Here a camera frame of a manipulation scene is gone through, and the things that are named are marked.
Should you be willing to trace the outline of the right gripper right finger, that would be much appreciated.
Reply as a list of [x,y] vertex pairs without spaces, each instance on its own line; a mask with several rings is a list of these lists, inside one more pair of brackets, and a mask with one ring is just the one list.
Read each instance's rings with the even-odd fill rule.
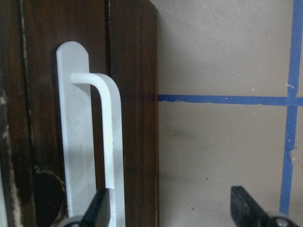
[[237,227],[269,227],[270,217],[242,186],[231,187],[230,212]]

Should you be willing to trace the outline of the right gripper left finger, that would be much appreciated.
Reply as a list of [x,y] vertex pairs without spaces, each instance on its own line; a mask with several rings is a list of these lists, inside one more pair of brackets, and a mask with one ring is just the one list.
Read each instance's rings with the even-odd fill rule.
[[80,226],[108,227],[110,218],[109,189],[99,189],[81,219]]

